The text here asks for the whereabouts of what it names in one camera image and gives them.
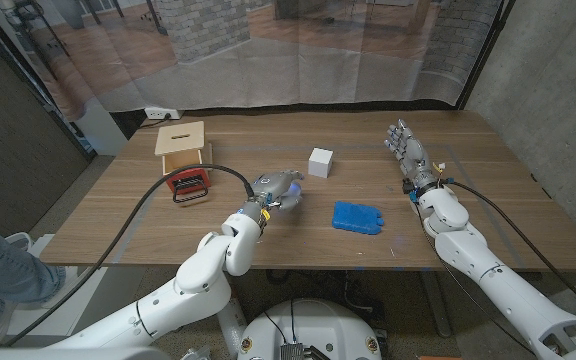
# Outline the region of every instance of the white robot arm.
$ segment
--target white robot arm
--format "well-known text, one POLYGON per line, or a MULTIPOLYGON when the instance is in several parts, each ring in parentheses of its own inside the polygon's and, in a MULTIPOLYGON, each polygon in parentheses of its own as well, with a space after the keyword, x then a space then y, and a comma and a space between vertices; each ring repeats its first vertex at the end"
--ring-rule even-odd
POLYGON ((295 181, 303 176, 283 171, 260 176, 237 213, 200 241, 197 253, 186 260, 174 279, 144 298, 109 315, 51 349, 145 346, 181 326, 219 312, 230 300, 224 270, 245 274, 252 264, 254 246, 261 235, 268 210, 290 210, 301 200, 295 181))
POLYGON ((439 257, 472 279, 519 331, 539 359, 576 360, 576 316, 563 311, 506 266, 472 226, 468 211, 433 175, 428 155, 405 122, 388 130, 386 146, 407 177, 409 193, 439 257))

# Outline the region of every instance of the curtain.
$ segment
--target curtain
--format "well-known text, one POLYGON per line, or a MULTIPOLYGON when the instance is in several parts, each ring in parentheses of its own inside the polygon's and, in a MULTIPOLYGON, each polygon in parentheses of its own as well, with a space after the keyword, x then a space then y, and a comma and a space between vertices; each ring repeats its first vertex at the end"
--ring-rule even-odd
POLYGON ((455 104, 501 0, 0 0, 70 120, 107 111, 455 104))

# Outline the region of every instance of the white cube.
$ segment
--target white cube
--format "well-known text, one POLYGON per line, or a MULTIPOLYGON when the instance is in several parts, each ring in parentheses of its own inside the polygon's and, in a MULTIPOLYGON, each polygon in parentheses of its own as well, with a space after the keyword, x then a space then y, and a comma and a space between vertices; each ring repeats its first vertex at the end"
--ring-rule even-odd
POLYGON ((332 151, 315 148, 308 160, 308 174, 328 177, 332 165, 332 151))

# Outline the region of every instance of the power strip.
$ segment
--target power strip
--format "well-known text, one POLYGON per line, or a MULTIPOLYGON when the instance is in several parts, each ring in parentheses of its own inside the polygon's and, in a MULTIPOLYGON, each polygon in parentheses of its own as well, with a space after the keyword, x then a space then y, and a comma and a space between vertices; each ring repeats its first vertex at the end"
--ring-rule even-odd
POLYGON ((171 119, 181 119, 181 114, 183 113, 183 111, 179 111, 179 110, 173 110, 173 109, 164 109, 164 108, 145 108, 144 111, 146 111, 146 116, 148 116, 148 119, 151 120, 161 120, 163 119, 166 114, 170 114, 170 118, 171 119))

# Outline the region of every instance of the wooden tabletop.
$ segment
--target wooden tabletop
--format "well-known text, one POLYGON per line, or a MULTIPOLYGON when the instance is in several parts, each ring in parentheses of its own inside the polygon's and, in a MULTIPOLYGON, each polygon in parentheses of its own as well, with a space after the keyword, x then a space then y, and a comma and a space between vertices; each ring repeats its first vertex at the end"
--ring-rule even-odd
MULTIPOLYGON (((386 129, 405 119, 431 160, 446 163, 446 177, 496 202, 559 269, 576 271, 576 226, 534 182, 530 172, 473 112, 282 113, 247 115, 194 112, 203 120, 216 164, 248 179, 283 169, 308 171, 314 147, 334 151, 327 179, 306 176, 303 201, 291 213, 271 212, 255 252, 255 268, 443 269, 430 248, 408 197, 402 173, 383 145, 386 129), (375 206, 385 225, 375 236, 333 229, 334 204, 375 206)), ((49 264, 92 264, 112 241, 142 194, 162 175, 154 155, 157 129, 143 129, 93 186, 41 254, 49 264)), ((246 195, 234 176, 212 171, 203 202, 182 206, 161 186, 108 257, 107 265, 181 264, 199 240, 219 231, 246 195)), ((453 187, 489 247, 518 270, 545 265, 494 210, 453 187)))

